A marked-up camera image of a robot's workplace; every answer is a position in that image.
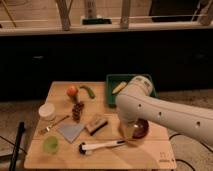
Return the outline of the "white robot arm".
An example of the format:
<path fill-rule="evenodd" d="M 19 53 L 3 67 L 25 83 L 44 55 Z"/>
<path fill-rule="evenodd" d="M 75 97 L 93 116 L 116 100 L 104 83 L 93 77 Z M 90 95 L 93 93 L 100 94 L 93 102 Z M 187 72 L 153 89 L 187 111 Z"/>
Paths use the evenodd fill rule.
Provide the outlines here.
<path fill-rule="evenodd" d="M 126 126 L 139 118 L 162 125 L 213 147 L 213 109 L 153 98 L 153 83 L 133 77 L 115 98 L 118 117 Z"/>

